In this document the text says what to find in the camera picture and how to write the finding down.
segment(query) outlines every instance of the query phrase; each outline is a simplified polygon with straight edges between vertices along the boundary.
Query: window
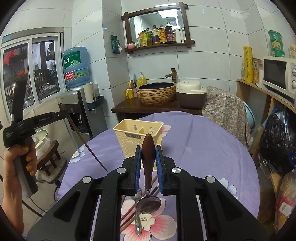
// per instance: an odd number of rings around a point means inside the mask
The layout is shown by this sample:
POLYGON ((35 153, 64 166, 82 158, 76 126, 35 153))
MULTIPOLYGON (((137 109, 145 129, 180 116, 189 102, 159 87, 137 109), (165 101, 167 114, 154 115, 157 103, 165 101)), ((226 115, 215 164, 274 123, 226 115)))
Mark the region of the window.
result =
POLYGON ((38 34, 2 44, 0 74, 2 99, 11 116, 15 82, 28 80, 24 112, 66 91, 60 33, 38 34))

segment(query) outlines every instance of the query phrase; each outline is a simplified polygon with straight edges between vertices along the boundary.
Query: wooden mirror frame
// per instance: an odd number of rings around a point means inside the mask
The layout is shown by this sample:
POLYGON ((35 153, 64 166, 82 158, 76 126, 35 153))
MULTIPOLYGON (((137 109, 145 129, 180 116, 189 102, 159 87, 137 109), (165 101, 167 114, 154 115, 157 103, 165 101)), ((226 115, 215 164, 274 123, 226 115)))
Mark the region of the wooden mirror frame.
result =
POLYGON ((131 43, 132 37, 131 37, 131 27, 129 25, 129 18, 133 18, 140 15, 145 15, 148 13, 163 11, 163 10, 170 10, 170 9, 180 9, 184 24, 184 32, 185 32, 185 42, 184 43, 171 43, 171 44, 159 44, 159 45, 152 45, 152 46, 146 46, 146 47, 139 47, 134 48, 132 50, 129 50, 127 47, 124 49, 125 52, 131 54, 133 51, 143 50, 143 49, 150 49, 150 48, 158 48, 158 47, 169 47, 169 46, 186 46, 187 48, 191 48, 193 44, 195 44, 195 41, 190 38, 190 32, 189 32, 189 26, 188 26, 188 20, 186 15, 186 9, 188 9, 188 5, 184 4, 183 2, 179 2, 178 5, 168 5, 168 6, 161 6, 161 7, 152 7, 147 8, 144 10, 140 10, 137 12, 128 13, 125 12, 123 16, 121 16, 121 19, 124 20, 124 24, 126 27, 126 42, 131 43))

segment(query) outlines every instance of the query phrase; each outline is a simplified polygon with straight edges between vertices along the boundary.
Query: white sticker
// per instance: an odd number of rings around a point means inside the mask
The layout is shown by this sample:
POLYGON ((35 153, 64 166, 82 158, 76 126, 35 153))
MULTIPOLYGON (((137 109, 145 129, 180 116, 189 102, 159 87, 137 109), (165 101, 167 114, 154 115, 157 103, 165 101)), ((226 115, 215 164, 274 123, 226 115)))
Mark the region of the white sticker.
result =
POLYGON ((279 208, 279 211, 280 211, 282 214, 284 214, 286 217, 288 217, 288 216, 291 214, 292 209, 293 209, 292 206, 290 206, 289 204, 283 202, 283 203, 281 204, 281 207, 279 208))

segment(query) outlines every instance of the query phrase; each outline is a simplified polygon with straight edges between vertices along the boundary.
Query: white plastic basket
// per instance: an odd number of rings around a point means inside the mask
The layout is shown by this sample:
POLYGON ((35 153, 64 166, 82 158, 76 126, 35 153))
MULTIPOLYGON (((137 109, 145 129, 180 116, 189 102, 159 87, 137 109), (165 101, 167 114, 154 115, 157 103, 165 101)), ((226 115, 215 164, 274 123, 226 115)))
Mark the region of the white plastic basket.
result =
POLYGON ((161 122, 124 119, 113 130, 125 157, 135 155, 137 145, 142 146, 146 134, 150 133, 155 145, 161 146, 163 124, 161 122))

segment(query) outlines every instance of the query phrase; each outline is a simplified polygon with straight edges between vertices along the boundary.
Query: blue gripper pad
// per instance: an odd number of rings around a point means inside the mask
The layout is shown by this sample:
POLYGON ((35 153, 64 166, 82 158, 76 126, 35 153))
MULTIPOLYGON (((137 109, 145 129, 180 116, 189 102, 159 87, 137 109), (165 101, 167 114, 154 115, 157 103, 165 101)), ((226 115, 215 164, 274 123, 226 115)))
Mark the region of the blue gripper pad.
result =
POLYGON ((157 167, 157 178, 158 178, 158 184, 159 184, 159 190, 160 193, 163 194, 164 186, 163 186, 163 169, 161 167, 161 162, 160 162, 160 153, 158 150, 158 147, 155 147, 156 150, 156 157, 155 157, 155 162, 156 162, 156 167, 157 167))
POLYGON ((141 151, 141 147, 140 147, 139 152, 138 152, 138 156, 137 156, 137 166, 136 166, 136 172, 135 172, 135 193, 136 194, 139 189, 141 161, 142 161, 142 151, 141 151))

